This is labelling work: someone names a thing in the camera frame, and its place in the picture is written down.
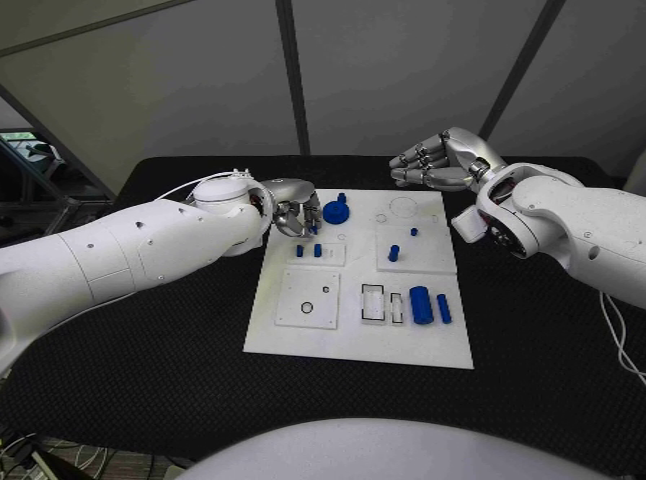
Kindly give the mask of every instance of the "black tablecloth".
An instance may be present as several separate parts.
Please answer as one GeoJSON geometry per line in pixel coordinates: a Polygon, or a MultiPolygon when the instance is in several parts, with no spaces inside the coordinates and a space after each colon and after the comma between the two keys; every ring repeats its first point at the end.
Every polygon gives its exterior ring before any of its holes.
{"type": "MultiPolygon", "coordinates": [[[[582,158],[511,158],[610,186],[582,158]]],[[[210,173],[394,189],[387,157],[142,162],[116,208],[210,173]]],[[[474,194],[445,195],[453,217],[474,194]]],[[[197,241],[210,242],[210,238],[197,241]]],[[[264,248],[91,312],[19,360],[0,423],[86,444],[201,458],[277,427],[386,417],[465,427],[615,474],[646,472],[646,390],[616,360],[597,293],[544,254],[521,261],[453,232],[475,371],[243,353],[264,248]]],[[[622,305],[646,369],[646,312],[622,305]]]]}

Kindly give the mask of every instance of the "black table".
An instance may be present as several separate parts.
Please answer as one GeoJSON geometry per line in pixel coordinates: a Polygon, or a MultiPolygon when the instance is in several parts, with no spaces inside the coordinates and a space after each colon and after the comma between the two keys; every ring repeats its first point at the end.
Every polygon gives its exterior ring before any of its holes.
{"type": "MultiPolygon", "coordinates": [[[[511,158],[610,186],[582,158],[511,158]]],[[[210,173],[319,188],[394,189],[387,157],[184,157],[142,162],[116,208],[210,173]]],[[[453,217],[474,194],[445,195],[453,217]]],[[[597,292],[546,255],[521,261],[453,232],[475,371],[243,353],[264,248],[223,258],[55,330],[19,360],[0,424],[71,441],[201,458],[254,434],[334,417],[486,432],[613,473],[646,472],[646,390],[618,364],[597,292]]],[[[622,305],[646,369],[646,312],[622,305]]]]}

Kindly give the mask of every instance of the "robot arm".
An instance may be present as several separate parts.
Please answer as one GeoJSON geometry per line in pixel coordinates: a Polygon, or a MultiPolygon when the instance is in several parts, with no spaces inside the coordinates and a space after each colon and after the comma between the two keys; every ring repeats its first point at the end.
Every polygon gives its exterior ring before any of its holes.
{"type": "Polygon", "coordinates": [[[476,204],[453,219],[463,239],[489,236],[518,258],[551,255],[569,274],[646,309],[646,198],[586,188],[569,174],[507,165],[462,128],[436,135],[391,160],[391,176],[437,190],[471,188],[476,204]]]}
{"type": "Polygon", "coordinates": [[[0,378],[29,344],[76,314],[262,246],[273,222],[289,236],[321,227],[311,182],[262,184],[249,171],[228,175],[198,185],[190,203],[159,199],[0,249],[0,378]]]}

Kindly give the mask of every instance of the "white platform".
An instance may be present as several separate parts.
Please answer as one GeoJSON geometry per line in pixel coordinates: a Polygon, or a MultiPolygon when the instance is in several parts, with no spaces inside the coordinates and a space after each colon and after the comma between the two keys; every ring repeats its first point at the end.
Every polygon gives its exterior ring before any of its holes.
{"type": "Polygon", "coordinates": [[[442,194],[319,190],[322,205],[342,191],[351,208],[342,225],[324,222],[318,238],[305,240],[272,230],[244,351],[472,369],[442,194]],[[316,243],[324,245],[319,258],[316,243]],[[298,245],[305,245],[302,258],[298,245]],[[390,245],[401,248],[396,263],[388,261],[390,245]],[[384,286],[386,321],[363,321],[363,284],[384,286]],[[413,321],[410,288],[420,285],[432,297],[429,325],[413,321]],[[403,325],[393,325],[391,293],[403,295],[403,325]],[[449,300],[452,324],[442,322],[440,293],[449,300]],[[309,314],[305,303],[313,307],[309,314]]]}

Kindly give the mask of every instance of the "circular hole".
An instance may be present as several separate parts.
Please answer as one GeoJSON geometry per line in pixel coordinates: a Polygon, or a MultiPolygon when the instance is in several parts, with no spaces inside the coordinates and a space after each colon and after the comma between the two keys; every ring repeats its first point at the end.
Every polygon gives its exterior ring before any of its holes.
{"type": "Polygon", "coordinates": [[[587,258],[590,258],[590,260],[595,260],[599,255],[600,255],[600,247],[596,245],[596,246],[590,249],[590,252],[587,252],[587,258]]]}

